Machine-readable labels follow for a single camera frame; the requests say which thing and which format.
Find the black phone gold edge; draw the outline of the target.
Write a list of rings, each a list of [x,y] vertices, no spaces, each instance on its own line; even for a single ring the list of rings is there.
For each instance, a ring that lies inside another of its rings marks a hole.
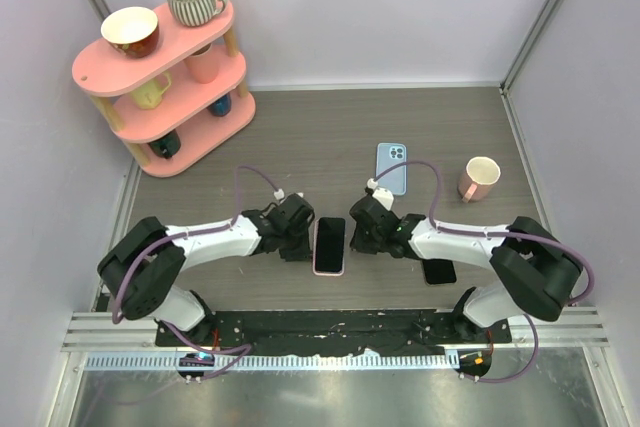
[[[455,284],[457,276],[454,263],[446,259],[422,260],[424,280],[427,285]]]

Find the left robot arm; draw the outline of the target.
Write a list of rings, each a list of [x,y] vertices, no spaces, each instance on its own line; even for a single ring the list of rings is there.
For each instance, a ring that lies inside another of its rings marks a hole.
[[[286,262],[308,261],[314,219],[313,207],[296,193],[196,226],[165,226],[146,217],[106,254],[97,273],[114,298],[116,320],[152,317],[200,346],[211,338],[215,317],[199,295],[176,285],[179,274],[215,260],[273,252]]]

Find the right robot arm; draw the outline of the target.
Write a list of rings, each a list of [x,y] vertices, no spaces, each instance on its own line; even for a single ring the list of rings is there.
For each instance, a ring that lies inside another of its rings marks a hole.
[[[434,326],[434,334],[472,342],[513,316],[554,322],[572,302],[574,286],[586,269],[578,253],[528,217],[479,227],[438,222],[431,215],[398,217],[391,207],[390,200],[374,193],[351,207],[356,223],[352,250],[418,260],[429,284],[454,282],[458,263],[488,269],[498,278],[492,285],[465,291],[444,324]]]

